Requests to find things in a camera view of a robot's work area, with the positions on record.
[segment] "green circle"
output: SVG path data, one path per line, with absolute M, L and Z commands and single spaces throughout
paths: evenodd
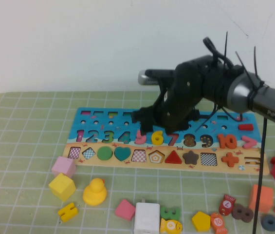
M 112 157 L 112 150 L 108 146 L 103 146 L 97 151 L 97 157 L 100 160 L 106 161 Z

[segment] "checkered square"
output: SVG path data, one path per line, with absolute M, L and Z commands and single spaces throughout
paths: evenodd
M 90 159 L 91 157 L 93 157 L 95 155 L 95 152 L 90 147 L 90 148 L 86 149 L 85 151 L 83 151 L 82 155 L 85 157 L 85 159 Z
M 146 162 L 146 151 L 145 150 L 134 150 L 132 162 Z
M 68 158 L 72 158 L 72 159 L 79 158 L 80 151 L 81 151 L 80 147 L 71 147 L 68 154 Z
M 216 154 L 201 153 L 201 164 L 204 166 L 217 166 Z

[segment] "red triangle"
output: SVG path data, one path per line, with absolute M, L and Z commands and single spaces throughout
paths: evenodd
M 170 153 L 170 155 L 165 159 L 165 163 L 181 164 L 182 160 L 175 152 L 175 150 L 173 150 L 172 153 Z

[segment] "teal heart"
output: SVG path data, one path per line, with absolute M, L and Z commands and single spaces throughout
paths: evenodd
M 126 160 L 131 155 L 131 149 L 129 147 L 117 147 L 114 150 L 114 155 L 119 161 Z

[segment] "orange plus sign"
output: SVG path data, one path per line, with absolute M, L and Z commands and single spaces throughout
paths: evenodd
M 231 152 L 228 152 L 226 156 L 221 157 L 221 161 L 227 162 L 228 167 L 234 167 L 234 164 L 239 162 L 239 158 L 234 157 Z

